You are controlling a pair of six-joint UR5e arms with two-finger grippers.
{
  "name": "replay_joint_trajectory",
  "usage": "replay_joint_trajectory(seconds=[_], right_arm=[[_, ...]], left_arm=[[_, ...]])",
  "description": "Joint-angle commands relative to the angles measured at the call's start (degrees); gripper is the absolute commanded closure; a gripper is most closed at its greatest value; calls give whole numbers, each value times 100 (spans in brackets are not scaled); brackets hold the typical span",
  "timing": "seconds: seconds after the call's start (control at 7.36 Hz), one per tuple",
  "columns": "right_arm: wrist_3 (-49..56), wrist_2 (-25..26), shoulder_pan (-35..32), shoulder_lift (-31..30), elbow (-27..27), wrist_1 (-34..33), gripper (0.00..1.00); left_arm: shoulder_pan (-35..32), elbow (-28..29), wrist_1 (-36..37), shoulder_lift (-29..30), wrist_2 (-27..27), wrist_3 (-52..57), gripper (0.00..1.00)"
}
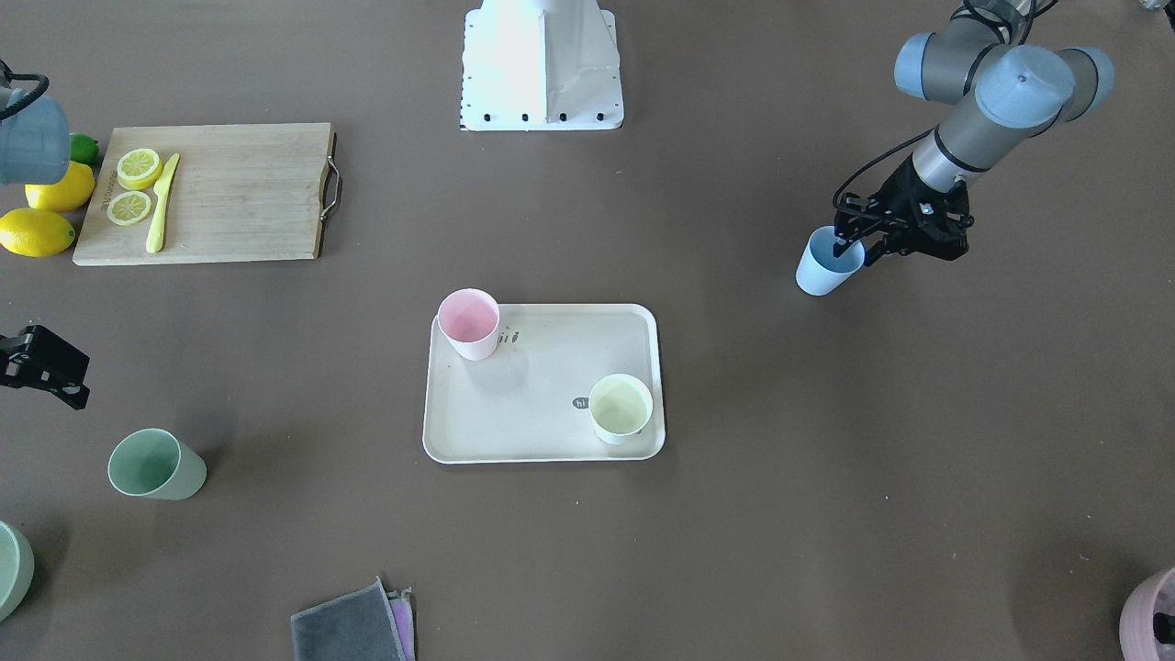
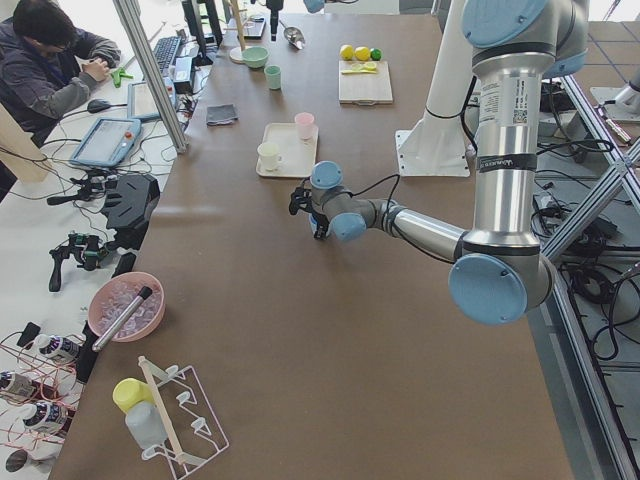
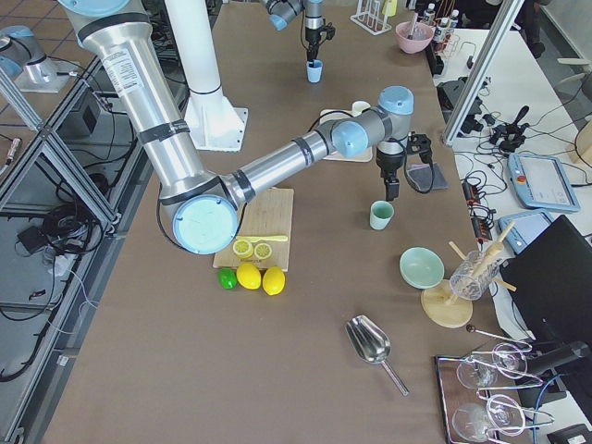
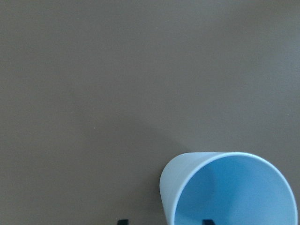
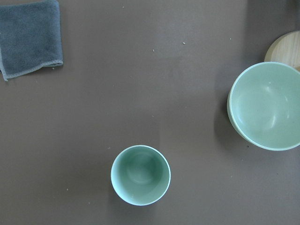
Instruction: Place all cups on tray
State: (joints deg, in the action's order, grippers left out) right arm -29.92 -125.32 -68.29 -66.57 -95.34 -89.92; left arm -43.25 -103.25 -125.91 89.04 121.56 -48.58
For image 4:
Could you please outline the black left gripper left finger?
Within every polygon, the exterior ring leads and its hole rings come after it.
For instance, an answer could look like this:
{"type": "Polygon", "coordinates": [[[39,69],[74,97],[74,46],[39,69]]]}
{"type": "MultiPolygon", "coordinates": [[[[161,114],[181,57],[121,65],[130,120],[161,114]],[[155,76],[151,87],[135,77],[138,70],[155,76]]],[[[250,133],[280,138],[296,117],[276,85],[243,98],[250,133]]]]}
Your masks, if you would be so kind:
{"type": "Polygon", "coordinates": [[[117,225],[128,225],[128,219],[118,220],[117,225]]]}

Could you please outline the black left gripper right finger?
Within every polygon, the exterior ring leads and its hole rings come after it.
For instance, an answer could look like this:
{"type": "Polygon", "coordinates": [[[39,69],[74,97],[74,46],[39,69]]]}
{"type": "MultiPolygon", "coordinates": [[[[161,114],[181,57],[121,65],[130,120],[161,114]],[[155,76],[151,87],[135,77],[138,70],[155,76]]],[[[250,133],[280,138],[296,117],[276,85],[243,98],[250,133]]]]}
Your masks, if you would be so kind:
{"type": "Polygon", "coordinates": [[[215,223],[212,219],[204,219],[202,225],[215,225],[215,223]]]}

